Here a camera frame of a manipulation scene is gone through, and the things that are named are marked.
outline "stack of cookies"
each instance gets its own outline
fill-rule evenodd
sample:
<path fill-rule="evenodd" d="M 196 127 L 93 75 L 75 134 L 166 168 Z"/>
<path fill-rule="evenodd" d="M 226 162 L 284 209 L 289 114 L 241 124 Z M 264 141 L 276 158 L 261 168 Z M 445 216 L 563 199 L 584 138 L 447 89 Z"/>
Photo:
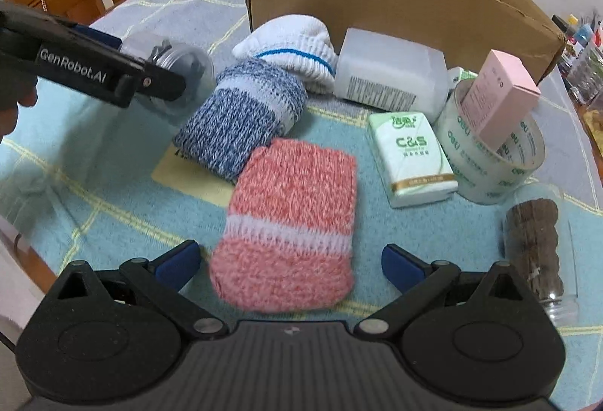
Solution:
<path fill-rule="evenodd" d="M 555 228 L 558 218 L 557 204 L 543 198 L 519 203 L 506 214 L 505 256 L 539 301 L 563 295 Z"/>

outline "screw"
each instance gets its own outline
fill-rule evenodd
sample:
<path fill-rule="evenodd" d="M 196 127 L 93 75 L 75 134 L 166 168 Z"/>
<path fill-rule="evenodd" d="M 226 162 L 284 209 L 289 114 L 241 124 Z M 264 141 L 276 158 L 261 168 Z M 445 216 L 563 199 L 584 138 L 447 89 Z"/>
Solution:
<path fill-rule="evenodd" d="M 358 327 L 367 335 L 382 335 L 390 329 L 390 325 L 386 321 L 376 318 L 364 319 L 364 321 L 360 321 Z"/>
<path fill-rule="evenodd" d="M 193 324 L 192 327 L 197 333 L 202 333 L 203 335 L 212 335 L 213 333 L 218 333 L 223 326 L 224 324 L 219 319 L 203 318 L 195 321 L 195 324 Z"/>

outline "yellow sticky note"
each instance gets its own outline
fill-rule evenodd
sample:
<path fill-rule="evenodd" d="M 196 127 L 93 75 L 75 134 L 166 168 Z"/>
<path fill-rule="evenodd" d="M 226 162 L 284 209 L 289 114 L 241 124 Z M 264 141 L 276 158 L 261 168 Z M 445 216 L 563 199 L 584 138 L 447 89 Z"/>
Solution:
<path fill-rule="evenodd" d="M 182 158 L 172 144 L 151 175 L 154 181 L 185 195 L 226 207 L 234 185 L 207 171 L 200 164 Z"/>

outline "triangular hole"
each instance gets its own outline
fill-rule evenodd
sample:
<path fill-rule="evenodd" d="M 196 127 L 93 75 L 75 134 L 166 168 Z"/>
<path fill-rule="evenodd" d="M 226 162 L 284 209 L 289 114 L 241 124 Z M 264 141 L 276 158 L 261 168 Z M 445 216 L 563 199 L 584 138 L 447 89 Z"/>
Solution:
<path fill-rule="evenodd" d="M 510 301 L 522 301 L 523 297 L 517 290 L 515 282 L 507 273 L 503 273 L 496 278 L 494 286 L 490 291 L 491 297 L 499 299 L 508 299 Z"/>
<path fill-rule="evenodd" d="M 75 299 L 76 297 L 86 297 L 88 292 L 80 273 L 72 274 L 65 282 L 61 292 L 58 294 L 59 299 Z"/>

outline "ribbed black surface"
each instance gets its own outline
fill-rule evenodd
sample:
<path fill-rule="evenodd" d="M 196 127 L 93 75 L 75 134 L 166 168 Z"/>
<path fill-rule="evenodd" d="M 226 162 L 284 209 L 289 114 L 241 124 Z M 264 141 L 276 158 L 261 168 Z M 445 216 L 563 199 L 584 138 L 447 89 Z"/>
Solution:
<path fill-rule="evenodd" d="M 38 400 L 29 411 L 80 410 Z M 153 390 L 96 411 L 445 411 L 471 409 L 410 379 L 390 347 L 342 323 L 242 322 L 230 337 L 192 346 Z M 551 411 L 539 401 L 517 411 Z"/>

